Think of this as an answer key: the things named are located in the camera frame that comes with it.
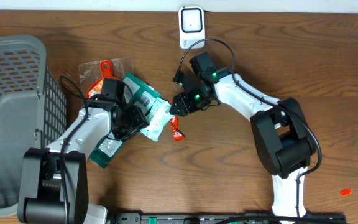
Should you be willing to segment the grey plastic basket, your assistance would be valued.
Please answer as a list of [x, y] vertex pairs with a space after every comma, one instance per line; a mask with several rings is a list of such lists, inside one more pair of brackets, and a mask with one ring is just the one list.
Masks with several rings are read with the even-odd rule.
[[43, 43], [31, 35], [0, 37], [0, 218], [17, 213], [24, 154], [61, 136], [66, 114]]

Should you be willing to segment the pale green small packet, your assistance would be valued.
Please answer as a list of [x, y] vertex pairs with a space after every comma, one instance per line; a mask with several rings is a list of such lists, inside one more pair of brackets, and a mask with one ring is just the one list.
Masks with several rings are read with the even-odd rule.
[[165, 125], [172, 119], [170, 114], [171, 104], [161, 98], [156, 98], [150, 113], [146, 116], [149, 125], [140, 130], [140, 132], [153, 141], [158, 141], [158, 137], [163, 131]]

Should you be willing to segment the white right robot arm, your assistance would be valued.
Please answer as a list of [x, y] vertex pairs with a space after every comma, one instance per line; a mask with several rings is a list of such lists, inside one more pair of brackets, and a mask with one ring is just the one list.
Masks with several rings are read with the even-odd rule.
[[173, 98], [170, 114], [187, 116], [217, 104], [227, 104], [250, 121], [257, 155], [272, 175], [274, 215], [304, 217], [303, 187], [311, 173], [311, 156], [320, 153], [300, 104], [293, 98], [279, 100], [246, 83], [230, 68], [196, 68], [196, 77], [177, 70], [173, 81], [184, 92]]

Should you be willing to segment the white barcode scanner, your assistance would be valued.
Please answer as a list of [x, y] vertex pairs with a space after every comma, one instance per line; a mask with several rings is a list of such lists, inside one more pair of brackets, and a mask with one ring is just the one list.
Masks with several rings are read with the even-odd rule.
[[178, 12], [180, 47], [187, 49], [206, 37], [204, 10], [199, 6], [183, 6]]

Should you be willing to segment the red packaged item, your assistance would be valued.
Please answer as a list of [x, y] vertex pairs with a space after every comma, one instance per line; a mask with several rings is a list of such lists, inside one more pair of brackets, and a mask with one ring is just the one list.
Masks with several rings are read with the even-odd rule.
[[80, 87], [86, 98], [101, 93], [105, 78], [123, 80], [134, 69], [132, 57], [83, 63], [78, 66]]

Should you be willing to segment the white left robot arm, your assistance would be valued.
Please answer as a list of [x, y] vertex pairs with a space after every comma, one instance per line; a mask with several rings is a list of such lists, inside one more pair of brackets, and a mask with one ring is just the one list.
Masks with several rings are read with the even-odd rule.
[[126, 141], [148, 124], [136, 106], [100, 96], [85, 100], [74, 123], [43, 149], [23, 156], [17, 216], [21, 223], [106, 223], [89, 201], [86, 161], [110, 134]]

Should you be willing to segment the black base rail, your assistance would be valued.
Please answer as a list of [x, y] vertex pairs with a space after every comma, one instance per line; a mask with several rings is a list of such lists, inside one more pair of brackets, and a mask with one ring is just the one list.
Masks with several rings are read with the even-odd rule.
[[267, 210], [245, 213], [145, 213], [140, 210], [113, 210], [108, 213], [108, 224], [282, 224], [282, 223], [342, 223], [343, 213], [307, 213], [302, 217], [276, 216]]

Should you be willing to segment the red snack stick packet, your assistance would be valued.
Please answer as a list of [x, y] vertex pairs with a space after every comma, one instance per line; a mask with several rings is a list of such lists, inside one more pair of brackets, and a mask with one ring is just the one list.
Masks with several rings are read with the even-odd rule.
[[175, 141], [185, 140], [185, 135], [178, 128], [178, 116], [173, 116], [170, 120], [170, 128]]

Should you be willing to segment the green packaged item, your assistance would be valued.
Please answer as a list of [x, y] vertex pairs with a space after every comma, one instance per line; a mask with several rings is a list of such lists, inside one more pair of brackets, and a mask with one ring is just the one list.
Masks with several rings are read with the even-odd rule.
[[[152, 105], [157, 98], [161, 97], [161, 94], [132, 73], [128, 73], [125, 76], [124, 83], [128, 85], [132, 92], [131, 94], [128, 89], [125, 89], [124, 96], [126, 101], [133, 99], [133, 104], [138, 106], [143, 114], [147, 116]], [[113, 133], [110, 132], [108, 137], [103, 137], [97, 143], [89, 158], [100, 167], [106, 168], [123, 145], [124, 141], [117, 141]]]

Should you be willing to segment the small red floor marker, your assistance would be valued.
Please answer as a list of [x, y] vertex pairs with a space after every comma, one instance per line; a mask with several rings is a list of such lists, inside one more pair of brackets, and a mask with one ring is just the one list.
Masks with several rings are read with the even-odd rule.
[[344, 189], [340, 192], [341, 196], [350, 195], [352, 193], [352, 189]]

